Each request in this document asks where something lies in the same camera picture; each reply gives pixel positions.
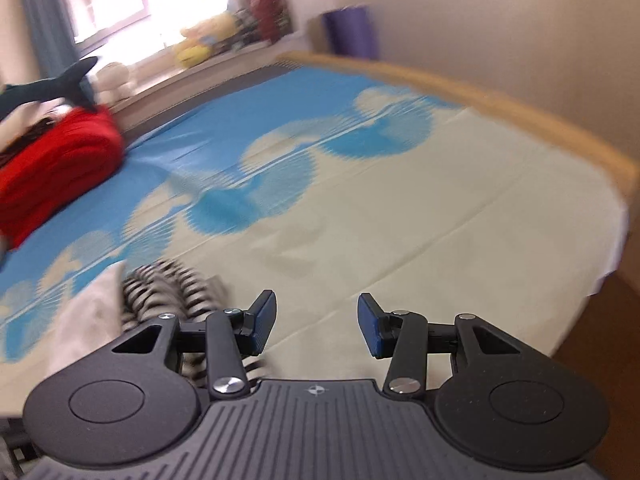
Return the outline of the wooden bed frame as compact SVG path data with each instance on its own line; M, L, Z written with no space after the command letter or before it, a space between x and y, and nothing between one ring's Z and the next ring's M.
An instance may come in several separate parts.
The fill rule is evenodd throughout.
M422 93L472 107L480 114L510 122L515 127L600 167L628 204L637 196L639 166L630 157L583 128L499 92L478 88L418 68L358 58L291 51L280 54L278 60L282 63L320 67L334 72L366 75L386 84L409 86Z

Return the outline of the dark shark plush toy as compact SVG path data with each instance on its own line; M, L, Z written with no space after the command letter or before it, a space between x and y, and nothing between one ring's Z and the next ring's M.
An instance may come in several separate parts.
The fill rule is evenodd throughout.
M22 105L56 99L63 99L73 106L95 113L98 106L92 92L85 88L84 81L98 61L96 56L89 56L66 68L64 73L55 78L40 79L29 84L8 84L1 92L1 119L6 119Z

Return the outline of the white folded bedding stack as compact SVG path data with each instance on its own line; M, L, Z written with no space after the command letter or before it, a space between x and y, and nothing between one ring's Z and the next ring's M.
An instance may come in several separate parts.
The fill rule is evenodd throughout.
M71 110L69 105L55 100L25 104L9 114L1 122L1 167L53 128Z

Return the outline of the white plush toy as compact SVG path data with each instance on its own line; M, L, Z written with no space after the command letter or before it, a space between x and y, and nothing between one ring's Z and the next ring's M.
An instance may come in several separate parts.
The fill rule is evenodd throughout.
M96 72L93 79L96 100L105 106L113 106L134 95L134 76L127 65L108 63Z

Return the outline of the yellow plush toy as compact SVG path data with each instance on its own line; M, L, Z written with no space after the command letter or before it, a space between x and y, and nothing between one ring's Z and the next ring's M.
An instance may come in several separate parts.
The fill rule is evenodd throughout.
M174 59L182 68L197 66L228 51L235 43L238 32L238 21L229 12L181 29L182 40L172 47Z

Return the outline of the purple bin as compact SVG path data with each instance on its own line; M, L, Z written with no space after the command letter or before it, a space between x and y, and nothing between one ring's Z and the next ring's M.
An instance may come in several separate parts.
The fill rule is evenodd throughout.
M378 36L368 6L345 6L322 14L322 25L333 54L378 60Z

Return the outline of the red folded blanket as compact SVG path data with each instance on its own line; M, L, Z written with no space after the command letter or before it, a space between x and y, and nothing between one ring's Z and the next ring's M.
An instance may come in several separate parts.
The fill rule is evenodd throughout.
M76 107L1 168L1 237L15 249L57 211L110 178L125 143L107 107Z

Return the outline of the blue cream patterned bedsheet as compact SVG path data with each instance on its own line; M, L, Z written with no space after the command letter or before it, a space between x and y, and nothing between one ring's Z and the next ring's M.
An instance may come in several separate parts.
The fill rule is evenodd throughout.
M553 352L613 272L628 212L608 175L434 93L296 68L197 107L128 151L1 270L1 409L46 374L63 304L104 269L176 259L278 318L282 378L384 376L356 300L474 312Z

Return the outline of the striped white small garment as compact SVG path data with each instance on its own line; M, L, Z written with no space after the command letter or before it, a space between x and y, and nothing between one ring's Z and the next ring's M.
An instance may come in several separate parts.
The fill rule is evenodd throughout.
M122 261L113 263L58 310L44 374L59 372L162 314L201 323L227 309L233 309L230 292L217 275L203 278L175 259L130 273Z

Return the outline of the dark red cushion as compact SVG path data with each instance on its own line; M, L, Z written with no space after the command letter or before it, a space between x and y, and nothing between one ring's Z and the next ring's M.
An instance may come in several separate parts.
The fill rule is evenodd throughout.
M250 0L260 38L275 44L293 30L286 0Z

